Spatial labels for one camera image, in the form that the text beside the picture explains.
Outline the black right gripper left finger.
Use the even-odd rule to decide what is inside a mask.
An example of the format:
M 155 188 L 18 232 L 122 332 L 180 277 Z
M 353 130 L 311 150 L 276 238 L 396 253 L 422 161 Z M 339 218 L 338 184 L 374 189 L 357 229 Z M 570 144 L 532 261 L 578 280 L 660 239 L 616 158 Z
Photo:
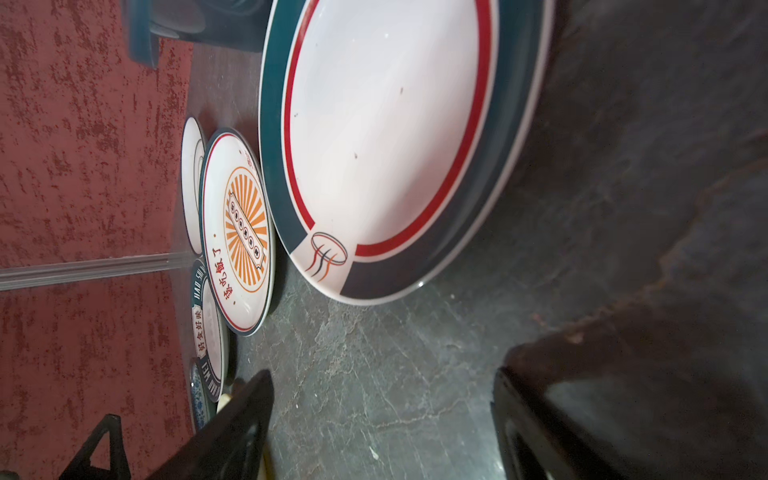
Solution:
M 274 405 L 271 373 L 261 370 L 152 479 L 263 479 Z

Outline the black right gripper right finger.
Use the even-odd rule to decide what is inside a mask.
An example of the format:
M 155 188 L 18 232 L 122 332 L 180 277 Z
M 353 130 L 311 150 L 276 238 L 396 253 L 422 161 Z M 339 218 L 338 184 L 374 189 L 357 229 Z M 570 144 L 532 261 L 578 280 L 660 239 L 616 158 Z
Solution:
M 511 427 L 559 475 L 763 479 L 767 317 L 730 302 L 632 302 L 509 349 Z

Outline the white plate green red rim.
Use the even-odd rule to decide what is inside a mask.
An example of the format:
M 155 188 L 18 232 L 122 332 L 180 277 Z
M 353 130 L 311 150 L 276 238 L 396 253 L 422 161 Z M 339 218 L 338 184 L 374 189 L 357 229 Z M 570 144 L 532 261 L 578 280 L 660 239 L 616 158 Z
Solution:
M 385 303 L 483 224 L 531 126 L 552 1 L 277 1 L 261 71 L 263 178 L 297 270 Z

